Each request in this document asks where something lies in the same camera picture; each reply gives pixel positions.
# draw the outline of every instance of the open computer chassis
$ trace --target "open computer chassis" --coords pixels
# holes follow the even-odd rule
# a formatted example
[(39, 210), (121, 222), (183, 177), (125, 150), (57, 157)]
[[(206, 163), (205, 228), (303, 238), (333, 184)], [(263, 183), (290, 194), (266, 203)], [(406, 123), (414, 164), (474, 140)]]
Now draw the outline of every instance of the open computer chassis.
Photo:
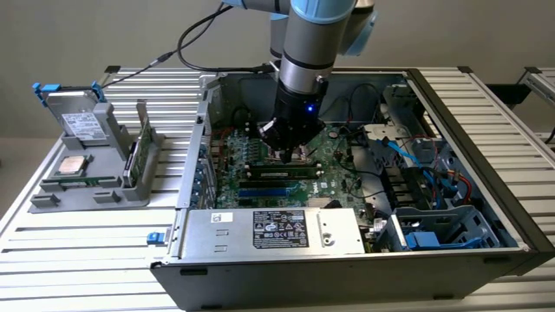
[(464, 298), (554, 257), (420, 70), (337, 69), (326, 130), (289, 167), (257, 136), (273, 77), (202, 83), (169, 253), (151, 264), (182, 309)]

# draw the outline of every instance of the wire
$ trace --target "wire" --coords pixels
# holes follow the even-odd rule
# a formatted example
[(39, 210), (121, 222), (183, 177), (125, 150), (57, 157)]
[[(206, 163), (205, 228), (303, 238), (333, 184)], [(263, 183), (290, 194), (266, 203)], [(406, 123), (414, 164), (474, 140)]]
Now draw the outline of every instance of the wire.
[(554, 130), (552, 132), (552, 135), (549, 136), (549, 138), (546, 140), (546, 144), (550, 144), (552, 143), (552, 141), (554, 140), (554, 137), (555, 137), (555, 128), (554, 128)]
[(235, 115), (241, 111), (246, 111), (247, 114), (249, 114), (249, 118), (251, 118), (251, 109), (247, 106), (238, 106), (238, 107), (235, 107), (235, 109), (233, 111), (233, 117), (231, 117), (231, 120), (230, 120), (230, 123), (231, 123), (233, 127), (237, 127), (237, 124), (235, 124)]
[[(358, 132), (364, 132), (364, 130), (358, 130), (358, 131), (356, 131), (356, 132), (350, 133), (349, 135), (357, 134)], [(336, 152), (340, 150), (340, 146), (341, 146), (341, 144), (344, 143), (344, 141), (346, 140), (346, 137), (348, 137), (348, 136), (344, 136), (344, 137), (341, 138), (340, 143), (338, 143), (338, 146), (337, 146), (337, 150), (334, 151), (334, 154), (336, 154)], [(364, 170), (357, 170), (357, 169), (353, 169), (353, 168), (348, 168), (348, 167), (346, 167), (346, 166), (341, 163), (341, 161), (338, 161), (338, 160), (337, 160), (337, 162), (338, 162), (340, 166), (341, 166), (345, 170), (348, 170), (348, 171), (350, 171), (350, 172), (353, 172), (353, 173), (356, 173), (356, 174), (372, 174), (373, 176), (376, 176), (376, 177), (378, 177), (378, 178), (382, 178), (382, 177), (381, 177), (381, 175), (380, 175), (380, 174), (376, 174), (374, 172), (370, 172), (370, 171), (364, 171)]]
[(370, 194), (369, 196), (357, 196), (357, 195), (354, 195), (354, 193), (353, 193), (353, 192), (350, 192), (349, 194), (350, 194), (354, 198), (358, 198), (358, 199), (361, 199), (361, 200), (365, 200), (366, 198), (373, 197), (373, 196), (377, 196), (378, 194), (382, 194), (382, 193), (386, 193), (386, 191), (385, 191), (385, 190), (381, 190), (380, 192), (377, 192), (377, 193), (374, 193), (374, 194)]
[(158, 65), (161, 65), (163, 62), (166, 62), (167, 60), (170, 60), (171, 59), (171, 57), (174, 56), (174, 54), (175, 53), (181, 53), (181, 51), (185, 49), (185, 48), (187, 48), (189, 46), (191, 46), (197, 41), (198, 41), (198, 39), (201, 38), (201, 36), (207, 32), (207, 30), (209, 30), (209, 28), (213, 26), (213, 24), (214, 24), (214, 22), (215, 22), (215, 19), (217, 19), (217, 17), (221, 15), (221, 14), (223, 14), (225, 12), (227, 12), (229, 10), (231, 10), (234, 7), (233, 6), (229, 6), (229, 7), (226, 7), (226, 8), (223, 8), (223, 6), (225, 6), (225, 3), (221, 3), (221, 5), (218, 6), (218, 9), (217, 9), (217, 12), (211, 15), (211, 16), (209, 16), (207, 18), (205, 18), (205, 21), (201, 23), (201, 24), (203, 24), (203, 23), (206, 23), (207, 21), (209, 21), (209, 24), (207, 24), (207, 26), (203, 28), (203, 30), (195, 35), (195, 37), (185, 44), (183, 43), (183, 41), (185, 41), (185, 38), (187, 37), (187, 35), (185, 35), (185, 36), (182, 36), (182, 38), (181, 38), (181, 44), (178, 45), (178, 48), (175, 49), (175, 50), (173, 50), (173, 51), (170, 51), (170, 52), (167, 52), (167, 53), (165, 53), (163, 55), (161, 55), (149, 65), (147, 65), (147, 67), (145, 67), (142, 70), (139, 70), (138, 72), (135, 72), (135, 73), (133, 73), (133, 74), (130, 74), (130, 75), (127, 75), (127, 76), (125, 76), (125, 78), (121, 78), (119, 80), (117, 80), (117, 81), (113, 81), (111, 83), (107, 83), (107, 84), (105, 84), (103, 85), (103, 88), (107, 88), (107, 87), (110, 87), (110, 86), (113, 86), (113, 85), (115, 85), (117, 83), (121, 83), (122, 81), (125, 81), (125, 80), (129, 80), (130, 78), (133, 78), (133, 77), (135, 77), (137, 75), (139, 75), (139, 74), (142, 74), (142, 73), (145, 73), (147, 70), (150, 70), (151, 68), (154, 68), (154, 67), (157, 67)]
[(417, 156), (412, 155), (408, 151), (405, 151), (402, 149), (402, 147), (396, 144), (394, 141), (390, 141), (389, 142), (389, 146), (396, 150), (396, 152), (398, 154), (401, 154), (402, 156), (405, 156), (409, 159), (412, 159), (413, 162), (417, 164), (418, 168), (424, 169), (424, 175), (425, 175), (426, 179), (430, 181), (430, 184), (433, 185), (433, 190), (436, 191), (436, 194), (433, 195), (433, 201), (436, 201), (437, 209), (440, 209), (441, 208), (441, 204), (442, 204), (441, 190), (440, 190), (440, 186), (438, 186), (438, 184), (436, 182), (436, 178), (433, 177), (433, 175), (429, 172), (430, 169), (425, 168), (425, 166), (424, 166), (421, 160), (417, 158)]
[(319, 150), (319, 146), (317, 146), (317, 147), (313, 149), (313, 151), (311, 151), (311, 153), (309, 153), (307, 157), (313, 156), (314, 152), (315, 152), (315, 151), (318, 151), (318, 150)]
[(194, 65), (193, 63), (190, 63), (185, 57), (183, 57), (183, 41), (187, 37), (187, 35), (205, 23), (207, 23), (210, 20), (214, 21), (214, 19), (221, 16), (223, 13), (226, 13), (227, 11), (230, 11), (234, 7), (233, 6), (226, 6), (225, 8), (219, 8), (219, 10), (213, 14), (209, 15), (206, 18), (203, 18), (202, 20), (199, 20), (195, 24), (193, 24), (193, 26), (182, 33), (181, 39), (178, 40), (178, 48), (177, 48), (177, 53), (178, 53), (178, 58), (181, 59), (181, 62), (189, 67), (193, 68), (194, 70), (199, 70), (202, 72), (215, 72), (215, 73), (222, 73), (222, 72), (250, 72), (250, 73), (267, 73), (267, 72), (273, 72), (274, 68), (271, 67), (271, 65), (262, 65), (258, 67), (253, 67), (253, 68), (246, 68), (246, 67), (227, 67), (227, 68), (209, 68), (209, 67), (202, 67), (198, 65)]
[(340, 100), (345, 100), (346, 103), (349, 103), (349, 98), (346, 96), (340, 96), (336, 98), (334, 102), (332, 102), (329, 108), (321, 113), (321, 118), (329, 114), (330, 110), (334, 108), (334, 105), (340, 102)]
[[(219, 12), (222, 10), (222, 7), (225, 6), (225, 3), (221, 3), (221, 5), (218, 6), (218, 10), (217, 12)], [(215, 18), (213, 18), (210, 20), (210, 23), (207, 24), (206, 28), (198, 33), (198, 35), (185, 44), (182, 45), (177, 50), (165, 53), (163, 55), (161, 55), (150, 64), (147, 67), (145, 67), (142, 70), (139, 70), (138, 72), (125, 76), (125, 78), (113, 81), (111, 83), (107, 83), (103, 85), (103, 88), (107, 88), (113, 85), (115, 85), (117, 83), (121, 83), (125, 80), (129, 80), (130, 78), (135, 77), (137, 75), (145, 73), (147, 70), (150, 70), (151, 68), (157, 67), (159, 64), (162, 64), (163, 62), (166, 62), (167, 60), (170, 60), (170, 58), (174, 56), (174, 54), (179, 51), (183, 50), (185, 48), (187, 48), (189, 46), (191, 46), (191, 44), (198, 41), (198, 39), (201, 38), (201, 36), (207, 32), (210, 26), (213, 26), (213, 23), (215, 22)]]
[(434, 144), (434, 153), (436, 153), (436, 155), (434, 155), (434, 162), (436, 162), (434, 169), (437, 169), (438, 168), (438, 165), (440, 165), (438, 159), (440, 159), (441, 153), (440, 153), (438, 145), (436, 145), (436, 141), (433, 140), (433, 138), (430, 138), (428, 135), (414, 135), (413, 137), (409, 138), (409, 140), (404, 143), (404, 145), (400, 146), (400, 148), (404, 148), (404, 146), (408, 145), (408, 143), (412, 142), (412, 141), (414, 141), (417, 138), (426, 138), (430, 141), (433, 141), (433, 144)]
[(378, 91), (378, 88), (376, 87), (376, 85), (373, 83), (361, 83), (356, 88), (354, 91), (352, 92), (352, 96), (349, 97), (349, 112), (348, 112), (348, 124), (352, 123), (352, 121), (354, 120), (354, 98), (356, 98), (356, 93), (357, 90), (360, 88), (362, 88), (364, 86), (369, 86), (373, 88), (374, 92), (376, 92), (376, 109), (374, 109), (374, 114), (373, 114), (373, 119), (374, 116), (378, 112), (378, 107), (381, 105), (381, 92)]
[[(456, 171), (448, 171), (448, 174), (450, 175), (450, 176), (456, 176)], [(473, 184), (470, 183), (470, 181), (469, 181), (469, 179), (462, 175), (462, 174), (460, 174), (460, 178), (461, 178), (461, 181), (468, 185), (468, 194), (465, 195), (465, 199), (464, 199), (464, 203), (469, 203), (469, 201), (470, 201), (470, 195), (473, 194)]]

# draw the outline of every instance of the white wall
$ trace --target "white wall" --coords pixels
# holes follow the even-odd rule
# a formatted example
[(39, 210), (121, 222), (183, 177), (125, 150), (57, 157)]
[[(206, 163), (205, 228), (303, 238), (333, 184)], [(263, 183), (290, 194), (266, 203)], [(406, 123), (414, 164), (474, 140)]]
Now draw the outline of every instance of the white wall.
[[(554, 0), (378, 0), (372, 44), (345, 66), (472, 66), (488, 82), (516, 82), (525, 66), (555, 66)], [(218, 0), (3, 0), (0, 136), (54, 137), (59, 127), (34, 99), (34, 82), (83, 85), (107, 65), (145, 66), (173, 49)], [(209, 66), (259, 64), (269, 18), (234, 9), (195, 44)], [(174, 60), (167, 66), (179, 66)], [(537, 106), (526, 112), (548, 111)], [(545, 116), (549, 121), (554, 115)]]

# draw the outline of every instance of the metal case panel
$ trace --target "metal case panel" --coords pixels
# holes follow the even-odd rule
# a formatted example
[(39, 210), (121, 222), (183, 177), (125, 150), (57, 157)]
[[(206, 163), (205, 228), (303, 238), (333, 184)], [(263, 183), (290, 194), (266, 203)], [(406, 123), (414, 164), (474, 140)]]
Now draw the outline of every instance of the metal case panel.
[(412, 255), (151, 269), (187, 311), (462, 299), (532, 255)]

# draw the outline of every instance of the robotic arm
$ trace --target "robotic arm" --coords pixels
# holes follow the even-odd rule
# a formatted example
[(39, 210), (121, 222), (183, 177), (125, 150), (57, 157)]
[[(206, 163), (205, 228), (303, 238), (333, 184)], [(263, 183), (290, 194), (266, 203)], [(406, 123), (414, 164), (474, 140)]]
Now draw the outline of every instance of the robotic arm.
[(285, 163), (299, 145), (321, 133), (328, 77), (340, 53), (360, 55), (374, 27), (374, 1), (223, 0), (245, 9), (271, 12), (271, 53), (282, 58), (274, 115), (259, 130), (263, 141), (282, 151)]

